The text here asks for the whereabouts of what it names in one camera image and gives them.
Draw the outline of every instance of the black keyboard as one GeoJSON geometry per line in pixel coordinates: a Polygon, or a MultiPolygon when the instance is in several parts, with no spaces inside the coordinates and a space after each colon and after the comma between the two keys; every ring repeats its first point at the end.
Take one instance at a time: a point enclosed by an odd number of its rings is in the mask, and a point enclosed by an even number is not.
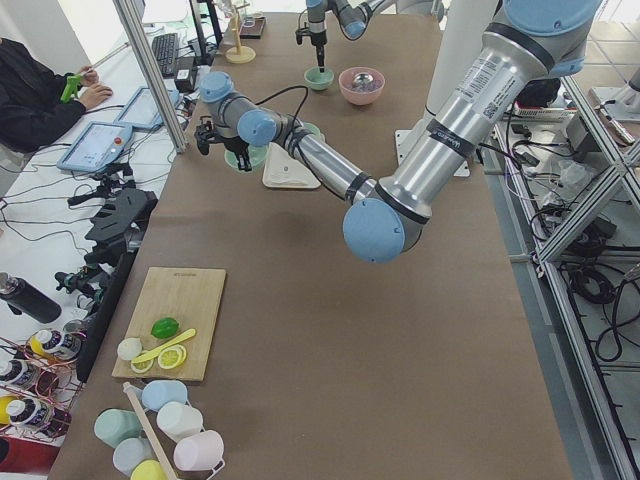
{"type": "Polygon", "coordinates": [[[153,37],[151,50],[158,61],[162,76],[173,78],[176,71],[176,57],[178,56],[178,34],[165,33],[153,37]]]}

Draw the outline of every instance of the pink bowl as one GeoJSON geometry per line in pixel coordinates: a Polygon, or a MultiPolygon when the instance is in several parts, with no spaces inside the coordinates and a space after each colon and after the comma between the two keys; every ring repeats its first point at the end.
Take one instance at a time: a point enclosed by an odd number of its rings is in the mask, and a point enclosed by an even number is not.
{"type": "Polygon", "coordinates": [[[384,75],[369,67],[351,67],[347,68],[340,74],[340,77],[338,77],[338,85],[340,85],[342,96],[346,98],[349,103],[353,103],[354,105],[368,105],[375,102],[382,94],[382,89],[384,88],[384,75]],[[351,86],[351,82],[353,82],[353,77],[361,72],[371,74],[373,77],[373,83],[377,83],[379,86],[371,92],[354,91],[352,89],[353,87],[351,86]]]}

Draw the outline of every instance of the person's hand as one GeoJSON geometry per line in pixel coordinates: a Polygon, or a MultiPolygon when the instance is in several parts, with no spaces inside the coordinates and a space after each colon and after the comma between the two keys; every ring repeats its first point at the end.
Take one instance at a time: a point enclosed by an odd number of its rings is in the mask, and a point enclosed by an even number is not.
{"type": "Polygon", "coordinates": [[[111,95],[113,95],[113,90],[109,87],[100,83],[94,83],[80,95],[78,101],[83,104],[88,111],[100,105],[111,95]]]}
{"type": "Polygon", "coordinates": [[[91,85],[94,85],[100,81],[98,72],[96,72],[91,65],[85,65],[80,69],[80,72],[78,73],[84,75],[82,77],[82,81],[80,82],[80,85],[82,85],[83,87],[90,87],[91,85]]]}

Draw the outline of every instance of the green object in hand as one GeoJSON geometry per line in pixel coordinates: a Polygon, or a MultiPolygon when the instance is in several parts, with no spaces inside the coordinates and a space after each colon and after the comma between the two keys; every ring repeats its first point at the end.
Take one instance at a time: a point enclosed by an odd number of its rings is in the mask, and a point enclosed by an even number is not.
{"type": "Polygon", "coordinates": [[[71,97],[78,98],[78,90],[80,89],[80,84],[84,75],[69,75],[67,77],[67,85],[64,87],[64,91],[60,96],[60,101],[62,103],[69,103],[71,97]]]}
{"type": "Polygon", "coordinates": [[[169,338],[173,337],[179,328],[180,324],[175,318],[164,317],[153,324],[151,335],[156,338],[169,338]]]}

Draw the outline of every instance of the wooden base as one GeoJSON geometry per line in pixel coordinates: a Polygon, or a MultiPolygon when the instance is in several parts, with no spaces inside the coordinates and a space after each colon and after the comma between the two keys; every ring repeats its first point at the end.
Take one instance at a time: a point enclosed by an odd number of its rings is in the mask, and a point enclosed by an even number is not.
{"type": "Polygon", "coordinates": [[[240,51],[237,47],[232,47],[224,54],[227,60],[231,63],[249,63],[256,58],[256,52],[250,47],[240,46],[240,51]]]}

